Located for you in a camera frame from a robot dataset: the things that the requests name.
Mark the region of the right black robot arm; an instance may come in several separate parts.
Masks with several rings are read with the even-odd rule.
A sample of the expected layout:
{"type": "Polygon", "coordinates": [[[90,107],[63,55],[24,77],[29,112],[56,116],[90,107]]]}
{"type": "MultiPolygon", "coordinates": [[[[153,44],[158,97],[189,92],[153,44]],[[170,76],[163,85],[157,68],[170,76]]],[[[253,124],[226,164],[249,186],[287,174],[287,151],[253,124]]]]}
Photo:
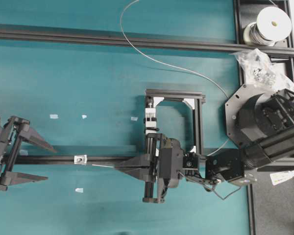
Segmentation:
{"type": "Polygon", "coordinates": [[[242,85],[224,105],[227,136],[236,148],[211,156],[203,154],[204,101],[200,92],[146,90],[145,152],[116,165],[116,170],[144,181],[145,203],[163,203],[168,189],[176,188],[181,179],[208,192],[222,182],[241,188],[256,182],[252,170],[294,154],[293,91],[267,92],[242,85]],[[182,102],[192,110],[192,150],[159,132],[156,107],[163,101],[182,102]]]}

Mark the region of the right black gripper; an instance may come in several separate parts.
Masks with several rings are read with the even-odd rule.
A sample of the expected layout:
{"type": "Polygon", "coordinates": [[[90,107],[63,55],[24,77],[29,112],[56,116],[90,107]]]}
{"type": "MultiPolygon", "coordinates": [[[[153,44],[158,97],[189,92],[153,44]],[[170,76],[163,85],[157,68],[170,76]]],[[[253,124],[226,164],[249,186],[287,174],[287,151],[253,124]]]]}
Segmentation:
{"type": "Polygon", "coordinates": [[[153,133],[147,134],[146,151],[150,159],[149,156],[137,156],[116,164],[114,168],[145,181],[144,203],[164,203],[168,189],[179,184],[184,150],[177,139],[153,133]]]}

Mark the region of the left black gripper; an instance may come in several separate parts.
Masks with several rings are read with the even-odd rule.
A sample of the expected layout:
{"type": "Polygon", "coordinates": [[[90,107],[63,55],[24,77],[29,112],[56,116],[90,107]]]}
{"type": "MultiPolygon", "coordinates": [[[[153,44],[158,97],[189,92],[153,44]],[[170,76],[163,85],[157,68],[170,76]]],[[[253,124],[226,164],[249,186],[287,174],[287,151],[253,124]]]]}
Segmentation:
{"type": "Polygon", "coordinates": [[[14,184],[35,183],[47,180],[48,177],[13,172],[13,167],[22,142],[38,146],[42,149],[56,153],[38,132],[29,127],[30,121],[24,118],[11,116],[5,125],[1,125],[0,118],[0,190],[6,191],[14,184]]]}

